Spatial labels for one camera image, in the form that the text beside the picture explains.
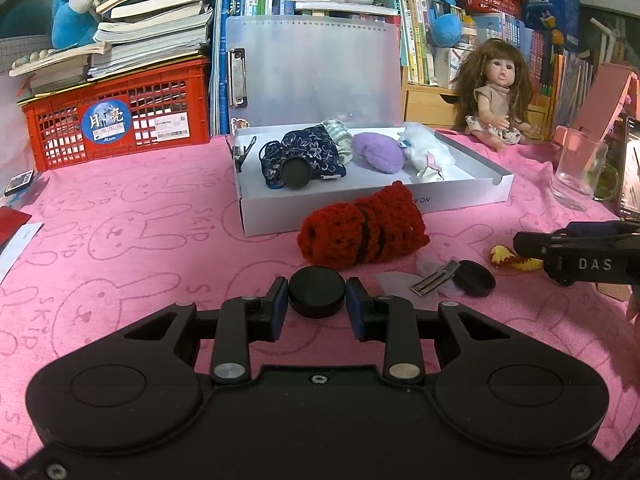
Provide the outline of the person right hand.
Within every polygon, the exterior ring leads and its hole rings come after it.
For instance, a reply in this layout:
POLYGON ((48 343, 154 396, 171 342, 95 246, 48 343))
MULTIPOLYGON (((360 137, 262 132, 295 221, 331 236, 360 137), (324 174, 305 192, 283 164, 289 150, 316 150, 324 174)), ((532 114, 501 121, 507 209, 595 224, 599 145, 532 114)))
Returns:
POLYGON ((629 298, 626 309, 626 320, 634 326, 634 339, 640 340, 640 292, 638 287, 634 287, 629 298))

